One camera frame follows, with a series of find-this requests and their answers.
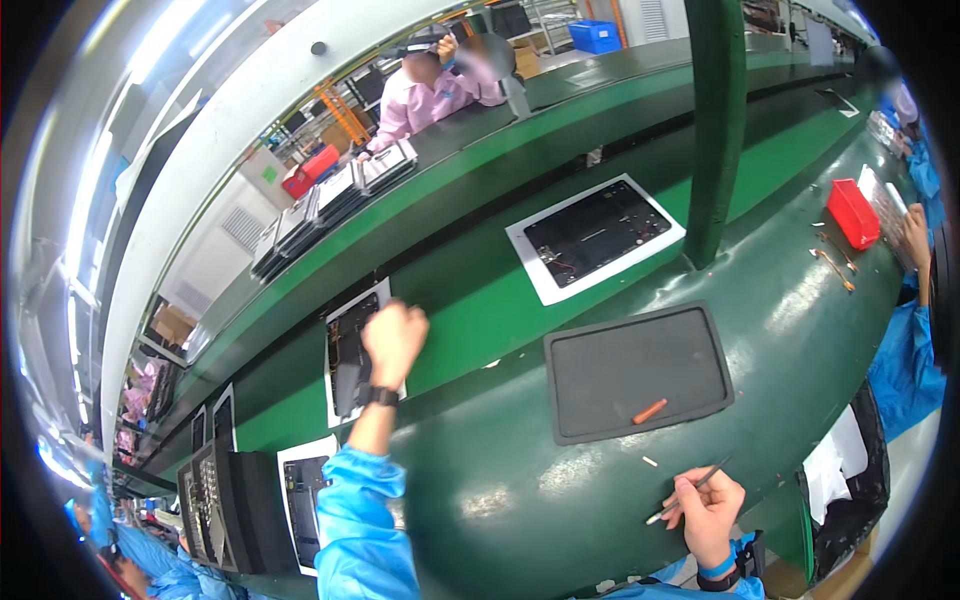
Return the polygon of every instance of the wristwatch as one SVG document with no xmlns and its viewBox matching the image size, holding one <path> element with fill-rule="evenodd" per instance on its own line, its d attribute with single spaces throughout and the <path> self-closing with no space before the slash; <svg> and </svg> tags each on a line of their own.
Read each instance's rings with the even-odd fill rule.
<svg viewBox="0 0 960 600">
<path fill-rule="evenodd" d="M 743 544 L 742 550 L 737 550 L 737 546 L 731 540 L 730 556 L 715 568 L 698 568 L 697 585 L 703 591 L 727 591 L 736 586 L 742 577 L 760 577 L 763 575 L 763 557 L 765 553 L 763 543 L 763 530 L 757 529 L 754 532 L 754 538 Z M 725 578 L 721 580 L 710 580 L 707 577 L 717 577 L 720 573 L 736 565 L 736 568 Z"/>
<path fill-rule="evenodd" d="M 396 406 L 400 403 L 400 394 L 387 388 L 379 388 L 369 383 L 361 383 L 357 394 L 357 406 L 379 404 L 381 406 Z"/>
<path fill-rule="evenodd" d="M 735 586 L 738 581 L 740 581 L 739 569 L 734 569 L 733 573 L 719 581 L 707 579 L 699 571 L 697 572 L 697 586 L 703 591 L 727 591 Z"/>
</svg>

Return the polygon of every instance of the air vent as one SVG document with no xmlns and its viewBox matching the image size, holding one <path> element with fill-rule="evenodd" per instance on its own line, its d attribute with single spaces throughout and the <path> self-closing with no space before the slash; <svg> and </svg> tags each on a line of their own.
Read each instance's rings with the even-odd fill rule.
<svg viewBox="0 0 960 600">
<path fill-rule="evenodd" d="M 266 225 L 257 221 L 256 217 L 240 206 L 235 206 L 227 215 L 227 218 L 224 219 L 224 222 L 220 224 L 220 227 L 233 238 L 233 241 L 247 251 L 247 254 L 253 256 L 253 251 L 256 249 L 256 240 L 260 236 L 260 232 L 266 228 Z"/>
<path fill-rule="evenodd" d="M 660 0 L 640 0 L 640 13 L 643 16 L 643 34 L 647 41 L 667 39 L 666 19 L 663 18 L 663 5 Z"/>
<path fill-rule="evenodd" d="M 213 303 L 213 300 L 211 300 L 207 294 L 204 294 L 186 281 L 180 282 L 180 287 L 177 288 L 177 296 L 186 302 L 187 306 L 193 308 L 201 315 L 205 313 L 206 309 Z"/>
</svg>

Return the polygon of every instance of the red plastic bin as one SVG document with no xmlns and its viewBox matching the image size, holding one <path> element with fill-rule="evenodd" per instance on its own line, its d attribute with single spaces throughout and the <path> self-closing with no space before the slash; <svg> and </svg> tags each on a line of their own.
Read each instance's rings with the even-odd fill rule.
<svg viewBox="0 0 960 600">
<path fill-rule="evenodd" d="M 337 163 L 338 158 L 340 153 L 337 152 L 336 146 L 327 144 L 316 156 L 303 163 L 303 172 L 308 178 L 316 181 L 320 175 Z"/>
<path fill-rule="evenodd" d="M 856 186 L 856 181 L 833 180 L 827 210 L 840 225 L 847 241 L 857 250 L 867 250 L 880 237 L 880 219 Z"/>
<path fill-rule="evenodd" d="M 303 167 L 297 165 L 286 174 L 281 186 L 294 200 L 299 200 L 300 196 L 310 191 L 313 183 L 314 180 L 303 171 Z"/>
</svg>

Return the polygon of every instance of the fist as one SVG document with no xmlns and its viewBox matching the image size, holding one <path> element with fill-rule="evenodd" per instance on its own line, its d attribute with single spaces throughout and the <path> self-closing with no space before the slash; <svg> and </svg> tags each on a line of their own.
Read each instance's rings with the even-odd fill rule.
<svg viewBox="0 0 960 600">
<path fill-rule="evenodd" d="M 418 307 L 407 308 L 390 300 L 373 315 L 363 330 L 363 345 L 370 355 L 370 384 L 393 391 L 399 389 L 423 348 L 430 322 Z"/>
<path fill-rule="evenodd" d="M 440 56 L 440 64 L 447 64 L 453 60 L 453 55 L 457 52 L 457 40 L 452 35 L 447 34 L 437 42 L 437 54 Z"/>
</svg>

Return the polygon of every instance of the black watch strap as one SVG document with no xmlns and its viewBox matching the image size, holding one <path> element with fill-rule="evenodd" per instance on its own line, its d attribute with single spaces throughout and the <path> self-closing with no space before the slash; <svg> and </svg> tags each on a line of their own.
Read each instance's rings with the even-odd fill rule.
<svg viewBox="0 0 960 600">
<path fill-rule="evenodd" d="M 719 580 L 712 581 L 707 579 L 700 573 L 697 573 L 697 585 L 700 586 L 700 589 L 703 591 L 727 591 L 732 588 L 740 581 L 740 571 L 739 569 L 734 569 L 733 572 L 727 577 Z"/>
<path fill-rule="evenodd" d="M 361 406 L 379 404 L 381 406 L 396 406 L 400 403 L 400 394 L 387 388 L 378 388 L 368 383 L 361 384 L 358 397 Z"/>
</svg>

